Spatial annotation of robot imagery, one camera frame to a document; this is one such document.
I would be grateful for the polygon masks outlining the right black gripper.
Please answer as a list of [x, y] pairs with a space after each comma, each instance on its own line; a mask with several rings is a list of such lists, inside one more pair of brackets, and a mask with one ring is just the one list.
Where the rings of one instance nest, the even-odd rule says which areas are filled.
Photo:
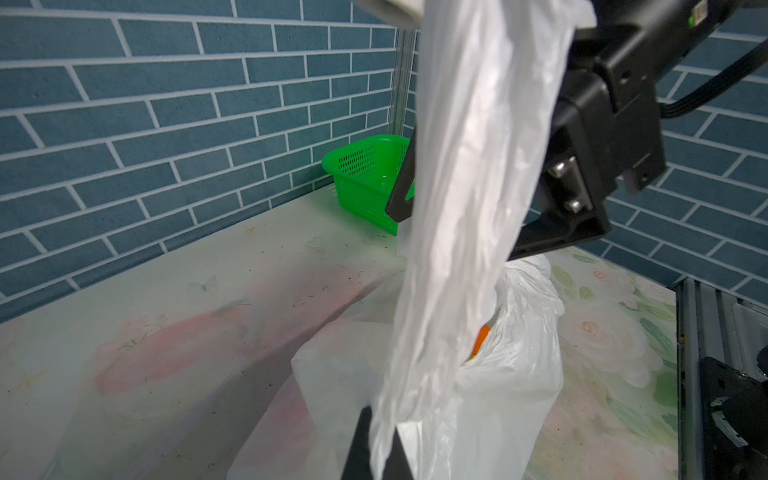
[[605, 200], [638, 193], [666, 168], [656, 83], [739, 7], [738, 1], [594, 1], [577, 29], [534, 195], [510, 259], [596, 241], [612, 230]]

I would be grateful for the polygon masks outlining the green plastic basket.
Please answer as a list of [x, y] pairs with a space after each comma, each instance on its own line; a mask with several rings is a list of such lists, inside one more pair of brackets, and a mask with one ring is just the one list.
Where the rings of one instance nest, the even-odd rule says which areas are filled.
[[374, 135], [327, 153], [321, 164], [333, 178], [341, 207], [397, 235], [398, 223], [385, 208], [410, 143], [402, 136]]

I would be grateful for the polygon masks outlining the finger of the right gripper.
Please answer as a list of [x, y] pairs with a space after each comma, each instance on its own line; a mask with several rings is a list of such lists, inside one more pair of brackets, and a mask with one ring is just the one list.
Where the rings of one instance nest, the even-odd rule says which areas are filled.
[[414, 200], [413, 197], [408, 196], [408, 192], [414, 184], [416, 174], [416, 135], [417, 129], [414, 129], [385, 207], [386, 214], [396, 223], [401, 223], [412, 216]]

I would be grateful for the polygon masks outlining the white plastic bag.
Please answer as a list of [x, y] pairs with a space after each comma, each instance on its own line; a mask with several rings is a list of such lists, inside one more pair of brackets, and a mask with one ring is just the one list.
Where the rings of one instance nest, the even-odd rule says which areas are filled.
[[509, 255], [594, 9], [409, 7], [421, 25], [407, 267], [296, 352], [231, 479], [520, 479], [562, 389], [550, 264]]

